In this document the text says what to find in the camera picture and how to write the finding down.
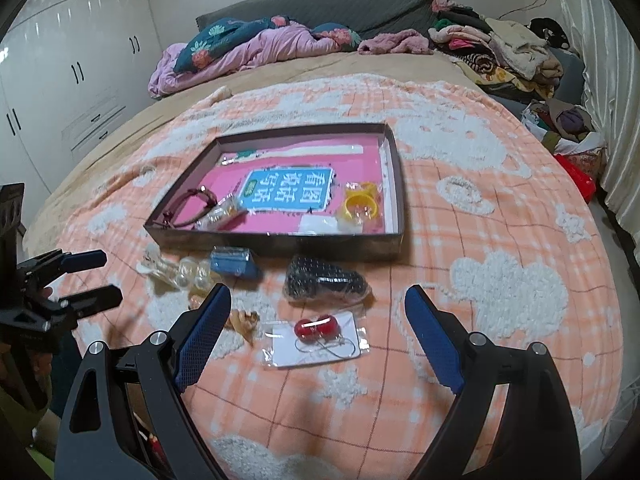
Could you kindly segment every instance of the blue packet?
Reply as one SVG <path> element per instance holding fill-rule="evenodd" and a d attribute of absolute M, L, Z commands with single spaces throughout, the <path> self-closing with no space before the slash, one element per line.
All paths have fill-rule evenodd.
<path fill-rule="evenodd" d="M 262 271 L 249 249 L 240 247 L 214 247 L 211 251 L 211 270 L 222 276 L 235 276 L 245 280 L 258 280 Z"/>

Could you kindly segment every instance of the black door handle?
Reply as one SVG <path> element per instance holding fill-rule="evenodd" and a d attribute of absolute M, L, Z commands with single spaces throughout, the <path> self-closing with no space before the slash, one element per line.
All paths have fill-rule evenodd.
<path fill-rule="evenodd" d="M 20 126 L 20 121 L 18 120 L 18 116 L 15 114 L 15 108 L 11 108 L 11 111 L 14 113 L 15 123 L 18 125 L 18 130 L 22 130 L 22 126 Z"/>
<path fill-rule="evenodd" d="M 9 126 L 11 126 L 11 131 L 14 133 L 14 137 L 15 137 L 14 126 L 11 124 L 11 118 L 9 117 L 9 114 L 6 115 L 6 120 L 9 121 Z"/>

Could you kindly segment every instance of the orange plaid blanket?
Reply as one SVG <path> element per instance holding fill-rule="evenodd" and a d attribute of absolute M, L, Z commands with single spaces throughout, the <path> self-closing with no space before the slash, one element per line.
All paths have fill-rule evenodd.
<path fill-rule="evenodd" d="M 469 331 L 517 348 L 543 341 L 567 389 L 580 444 L 593 441 L 616 403 L 622 368 L 609 263 L 578 190 L 511 114 L 467 88 L 366 74 L 233 97 L 225 91 L 145 142 L 69 219 L 58 245 L 102 248 L 108 263 L 61 278 L 57 294 L 105 282 L 124 294 L 120 308 L 80 322 L 82 350 L 98 339 L 112 348 L 140 343 L 188 308 L 185 292 L 161 290 L 136 266 L 151 241 L 143 222 L 208 142 L 294 124 L 386 121 L 402 156 L 408 229 L 398 261 L 353 266 L 373 290 L 371 352 L 341 364 L 273 370 L 263 367 L 258 348 L 224 332 L 199 384 L 184 394 L 212 452 L 241 479 L 405 478 L 452 403 L 404 316 L 402 298 L 414 283 Z M 259 263 L 266 272 L 256 290 L 227 283 L 234 307 L 257 310 L 263 320 L 301 319 L 302 309 L 282 297 L 287 263 Z M 505 397 L 498 388 L 469 468 L 486 460 Z"/>

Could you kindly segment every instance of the white curtain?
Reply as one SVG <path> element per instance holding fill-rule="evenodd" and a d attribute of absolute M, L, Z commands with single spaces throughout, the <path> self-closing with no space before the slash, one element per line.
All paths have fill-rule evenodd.
<path fill-rule="evenodd" d="M 561 0 L 585 70 L 585 108 L 607 139 L 607 206 L 636 240 L 640 261 L 640 51 L 609 0 Z"/>

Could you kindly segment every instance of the pink towel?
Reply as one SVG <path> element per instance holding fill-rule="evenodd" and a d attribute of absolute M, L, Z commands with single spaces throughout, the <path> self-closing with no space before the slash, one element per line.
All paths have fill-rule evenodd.
<path fill-rule="evenodd" d="M 431 2 L 431 10 L 433 12 L 440 12 L 441 10 L 451 10 L 451 7 L 458 7 L 459 5 L 453 0 L 433 0 Z"/>
<path fill-rule="evenodd" d="M 480 43 L 489 48 L 489 41 L 491 37 L 484 32 L 476 29 L 475 27 L 469 27 L 465 25 L 449 25 L 441 30 L 435 28 L 429 29 L 429 36 L 435 43 L 449 43 L 451 40 L 467 40 L 473 43 Z"/>
<path fill-rule="evenodd" d="M 468 46 L 475 46 L 471 41 L 460 40 L 460 38 L 454 38 L 449 41 L 449 48 L 451 50 L 457 50 L 459 48 L 467 48 Z"/>
<path fill-rule="evenodd" d="M 417 30 L 408 28 L 395 34 L 379 34 L 372 40 L 363 41 L 359 54 L 433 54 L 429 40 Z"/>
<path fill-rule="evenodd" d="M 304 25 L 290 22 L 288 27 L 261 31 L 198 73 L 176 74 L 175 60 L 185 47 L 186 43 L 175 43 L 162 53 L 158 68 L 149 80 L 148 91 L 151 97 L 171 95 L 240 70 L 340 51 L 340 46 L 331 38 L 316 40 Z"/>

